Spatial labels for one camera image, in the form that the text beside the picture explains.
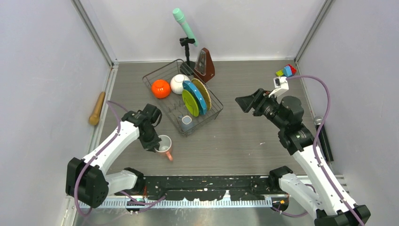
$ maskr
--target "yellow plate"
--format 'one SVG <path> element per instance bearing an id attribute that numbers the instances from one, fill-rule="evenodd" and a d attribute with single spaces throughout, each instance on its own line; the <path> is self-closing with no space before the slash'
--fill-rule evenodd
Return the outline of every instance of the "yellow plate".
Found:
<path id="1" fill-rule="evenodd" d="M 198 104 L 197 104 L 197 101 L 195 101 L 195 98 L 187 90 L 183 90 L 182 97 L 183 97 L 184 104 L 187 107 L 187 110 L 194 117 L 197 117 L 200 114 L 200 109 L 198 108 Z"/>
<path id="2" fill-rule="evenodd" d="M 205 103 L 207 104 L 207 110 L 209 111 L 212 107 L 212 102 L 207 87 L 205 87 L 205 85 L 199 79 L 196 78 L 193 78 L 191 82 L 198 88 L 199 92 L 201 93 L 202 97 L 205 100 Z"/>

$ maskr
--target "blue plate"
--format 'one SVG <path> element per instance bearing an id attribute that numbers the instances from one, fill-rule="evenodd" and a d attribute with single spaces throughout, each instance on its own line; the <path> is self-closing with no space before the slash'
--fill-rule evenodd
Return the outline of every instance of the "blue plate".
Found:
<path id="1" fill-rule="evenodd" d="M 204 97 L 202 96 L 198 88 L 190 81 L 183 81 L 183 89 L 189 91 L 191 95 L 195 98 L 199 107 L 199 113 L 206 114 L 207 103 L 205 103 Z"/>

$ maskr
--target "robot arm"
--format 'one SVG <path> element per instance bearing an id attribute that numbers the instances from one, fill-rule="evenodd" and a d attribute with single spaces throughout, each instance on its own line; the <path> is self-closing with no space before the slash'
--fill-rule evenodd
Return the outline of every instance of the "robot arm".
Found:
<path id="1" fill-rule="evenodd" d="M 132 168 L 125 168 L 119 173 L 107 175 L 107 171 L 116 158 L 133 141 L 139 139 L 143 148 L 155 152 L 159 148 L 158 137 L 153 124 L 161 120 L 160 110 L 147 104 L 142 111 L 130 111 L 122 117 L 120 131 L 115 129 L 94 151 L 83 159 L 73 158 L 68 163 L 66 178 L 66 193 L 73 196 L 75 183 L 83 167 L 93 156 L 96 158 L 85 171 L 78 188 L 78 198 L 81 202 L 96 208 L 106 197 L 123 190 L 141 192 L 144 188 L 144 176 Z"/>
<path id="2" fill-rule="evenodd" d="M 270 186 L 287 192 L 295 198 L 315 219 L 315 225 L 358 225 L 355 217 L 344 204 L 344 200 L 366 222 L 370 217 L 368 208 L 355 203 L 344 191 L 329 167 L 325 167 L 329 178 L 325 176 L 320 167 L 321 164 L 327 166 L 323 158 L 320 159 L 320 164 L 316 161 L 313 135 L 302 124 L 304 111 L 301 101 L 296 97 L 286 96 L 280 103 L 277 102 L 277 97 L 288 90 L 286 78 L 275 78 L 274 87 L 272 92 L 258 89 L 250 96 L 237 97 L 235 100 L 243 112 L 248 113 L 254 109 L 254 116 L 264 115 L 280 129 L 278 136 L 281 144 L 304 169 L 317 194 L 298 180 L 292 170 L 286 166 L 270 171 Z M 316 150 L 318 156 L 322 156 L 319 147 Z M 329 180 L 337 187 L 338 192 L 341 192 L 343 200 L 338 197 Z"/>

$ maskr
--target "microphone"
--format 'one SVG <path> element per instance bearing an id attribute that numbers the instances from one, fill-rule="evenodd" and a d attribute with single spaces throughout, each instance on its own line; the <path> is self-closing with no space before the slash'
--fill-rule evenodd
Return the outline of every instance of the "microphone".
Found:
<path id="1" fill-rule="evenodd" d="M 198 46 L 197 39 L 195 38 L 194 33 L 192 32 L 190 26 L 188 25 L 186 17 L 184 16 L 183 12 L 179 8 L 175 8 L 173 10 L 173 16 L 175 17 L 175 20 L 183 28 L 183 31 L 186 33 L 187 37 L 189 39 L 195 40 L 194 46 L 197 47 Z"/>
<path id="2" fill-rule="evenodd" d="M 322 117 L 315 117 L 313 122 L 314 125 L 316 126 L 316 130 L 319 129 L 319 126 L 321 124 L 321 121 L 323 120 Z M 331 148 L 330 148 L 330 143 L 328 142 L 328 137 L 327 137 L 327 133 L 326 133 L 326 129 L 323 127 L 321 128 L 321 131 L 319 133 L 319 141 L 320 141 L 320 146 L 321 146 L 321 150 L 323 151 L 324 157 L 326 158 L 326 162 L 331 162 L 334 161 L 333 159 L 333 154 L 331 152 Z"/>

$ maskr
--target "mug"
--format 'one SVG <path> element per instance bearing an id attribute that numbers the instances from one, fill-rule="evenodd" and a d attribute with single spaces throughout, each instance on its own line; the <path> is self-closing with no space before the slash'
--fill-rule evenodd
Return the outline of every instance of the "mug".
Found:
<path id="1" fill-rule="evenodd" d="M 161 155 L 168 157 L 170 161 L 173 161 L 173 157 L 170 154 L 172 152 L 172 140 L 166 135 L 159 135 L 158 137 L 161 139 L 160 148 L 159 150 L 155 148 L 155 151 Z"/>

